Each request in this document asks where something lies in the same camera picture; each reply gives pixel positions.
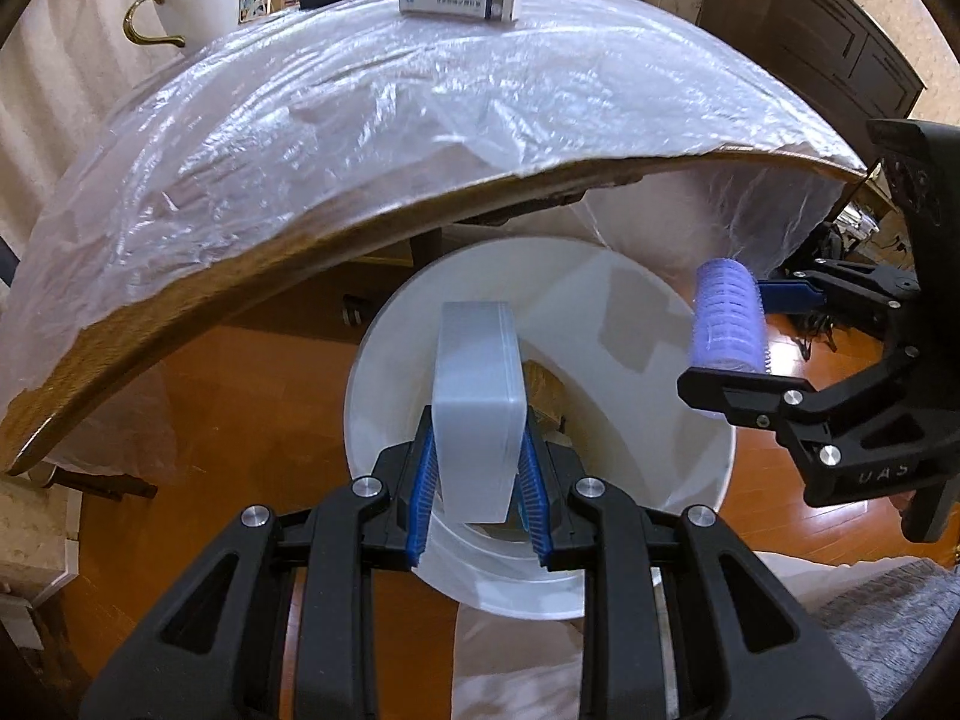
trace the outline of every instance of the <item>brown cabinet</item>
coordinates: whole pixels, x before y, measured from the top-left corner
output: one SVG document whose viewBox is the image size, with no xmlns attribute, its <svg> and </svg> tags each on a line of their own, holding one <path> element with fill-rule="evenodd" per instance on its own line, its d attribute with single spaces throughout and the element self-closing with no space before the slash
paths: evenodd
<svg viewBox="0 0 960 720">
<path fill-rule="evenodd" d="M 923 90 L 853 0 L 704 0 L 698 23 L 784 81 L 868 165 L 867 119 L 905 118 Z"/>
</svg>

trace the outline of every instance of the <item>white cloth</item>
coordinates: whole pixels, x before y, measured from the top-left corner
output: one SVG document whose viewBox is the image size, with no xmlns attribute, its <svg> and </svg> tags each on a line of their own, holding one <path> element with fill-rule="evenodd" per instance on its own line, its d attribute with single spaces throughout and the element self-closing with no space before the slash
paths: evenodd
<svg viewBox="0 0 960 720">
<path fill-rule="evenodd" d="M 18 255 L 110 108 L 178 55 L 128 42 L 122 23 L 133 1 L 31 0 L 0 50 L 0 236 Z M 144 34 L 162 34 L 152 7 L 136 18 Z"/>
<path fill-rule="evenodd" d="M 808 611 L 917 560 L 885 557 L 834 566 L 757 555 Z M 576 720 L 583 645 L 569 621 L 515 620 L 461 605 L 453 645 L 453 720 Z M 669 695 L 667 710 L 677 716 Z"/>
</svg>

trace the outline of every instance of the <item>mug handle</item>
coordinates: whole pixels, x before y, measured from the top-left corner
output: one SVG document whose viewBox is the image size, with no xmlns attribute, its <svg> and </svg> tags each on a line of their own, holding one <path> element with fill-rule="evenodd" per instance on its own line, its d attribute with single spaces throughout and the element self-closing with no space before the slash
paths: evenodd
<svg viewBox="0 0 960 720">
<path fill-rule="evenodd" d="M 182 35 L 166 35 L 161 38 L 152 38 L 147 37 L 146 35 L 141 35 L 136 31 L 136 28 L 133 26 L 133 13 L 147 0 L 136 0 L 129 8 L 127 8 L 127 15 L 123 16 L 123 33 L 127 36 L 127 40 L 131 43 L 135 43 L 138 46 L 162 46 L 164 44 L 169 44 L 171 46 L 176 46 L 178 49 L 182 49 L 186 46 L 186 41 Z M 158 5 L 162 5 L 165 0 L 152 0 L 155 1 Z"/>
</svg>

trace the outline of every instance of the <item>white trash bin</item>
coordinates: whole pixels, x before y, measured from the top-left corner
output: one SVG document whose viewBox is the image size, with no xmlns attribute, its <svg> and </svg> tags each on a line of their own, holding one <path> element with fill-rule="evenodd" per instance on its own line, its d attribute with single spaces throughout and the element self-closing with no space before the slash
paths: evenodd
<svg viewBox="0 0 960 720">
<path fill-rule="evenodd" d="M 680 512 L 720 507 L 734 431 L 677 395 L 692 314 L 661 279 L 606 248 L 559 238 L 509 238 L 464 248 L 424 269 L 377 315 L 347 386 L 344 435 L 352 476 L 387 446 L 413 440 L 430 403 L 440 306 L 510 303 L 524 360 L 560 378 L 568 435 L 587 472 L 637 503 Z M 581 572 L 548 573 L 529 541 L 447 522 L 438 500 L 416 574 L 490 613 L 569 619 L 584 613 Z"/>
</svg>

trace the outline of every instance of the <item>orange laminate floor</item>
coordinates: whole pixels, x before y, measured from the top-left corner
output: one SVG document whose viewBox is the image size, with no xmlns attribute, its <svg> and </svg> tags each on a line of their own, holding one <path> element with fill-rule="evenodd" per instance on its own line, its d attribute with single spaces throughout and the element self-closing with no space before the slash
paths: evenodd
<svg viewBox="0 0 960 720">
<path fill-rule="evenodd" d="M 838 331 L 839 351 L 816 344 L 810 364 L 776 323 L 776 373 L 815 386 L 880 354 Z M 79 666 L 95 675 L 136 621 L 243 507 L 306 508 L 347 480 L 342 406 L 356 347 L 218 327 L 165 364 L 178 436 L 176 478 L 152 501 L 85 497 L 80 578 L 44 609 L 61 621 Z M 887 501 L 810 509 L 789 456 L 772 434 L 741 430 L 721 514 L 752 548 L 855 562 L 907 553 L 952 565 L 960 522 L 936 545 L 908 544 Z M 376 656 L 384 718 L 450 717 L 456 604 L 412 575 L 376 579 Z"/>
</svg>

